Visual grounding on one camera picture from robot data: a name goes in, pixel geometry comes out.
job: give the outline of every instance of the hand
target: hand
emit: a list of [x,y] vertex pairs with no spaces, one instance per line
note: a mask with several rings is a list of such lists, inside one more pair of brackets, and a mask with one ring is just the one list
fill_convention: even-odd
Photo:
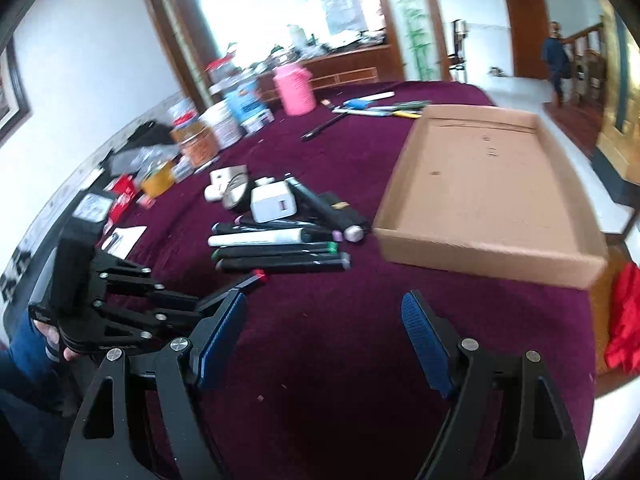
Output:
[[[55,327],[36,320],[33,321],[33,324],[38,329],[38,332],[40,332],[44,337],[47,338],[47,341],[49,341],[50,345],[55,346],[58,344],[58,342],[60,341],[60,334]],[[79,358],[80,354],[73,352],[69,348],[65,348],[63,356],[67,361],[73,361],[74,359]]]

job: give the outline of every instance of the white tile floor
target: white tile floor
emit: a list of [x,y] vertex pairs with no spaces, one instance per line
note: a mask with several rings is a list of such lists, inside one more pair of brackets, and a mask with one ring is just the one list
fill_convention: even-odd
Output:
[[[516,108],[539,114],[564,147],[575,171],[587,190],[591,205],[604,232],[620,232],[631,215],[631,209],[612,202],[604,186],[591,169],[586,156],[549,119],[542,103],[551,99],[551,86],[546,81],[487,76],[473,81],[503,108]],[[633,260],[640,262],[640,232],[627,239]],[[582,465],[586,480],[591,480],[607,464],[640,415],[640,379],[595,401],[591,431]]]

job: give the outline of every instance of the window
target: window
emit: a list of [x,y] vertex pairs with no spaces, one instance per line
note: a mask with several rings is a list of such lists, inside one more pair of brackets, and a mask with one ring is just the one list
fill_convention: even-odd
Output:
[[237,43],[236,64],[247,67],[273,47],[292,44],[289,25],[321,43],[338,43],[346,31],[380,30],[380,0],[201,0],[220,52]]

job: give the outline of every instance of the staircase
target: staircase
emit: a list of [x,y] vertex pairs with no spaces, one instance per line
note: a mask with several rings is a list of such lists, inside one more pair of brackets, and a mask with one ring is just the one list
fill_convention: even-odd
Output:
[[545,111],[587,156],[596,147],[606,99],[606,45],[603,24],[564,38],[572,64],[569,102],[561,108],[545,103]]

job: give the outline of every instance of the wooden door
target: wooden door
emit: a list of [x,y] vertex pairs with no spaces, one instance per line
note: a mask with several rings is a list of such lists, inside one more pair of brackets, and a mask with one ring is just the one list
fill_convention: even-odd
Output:
[[548,79],[546,63],[540,59],[548,36],[545,0],[506,0],[511,22],[513,75]]

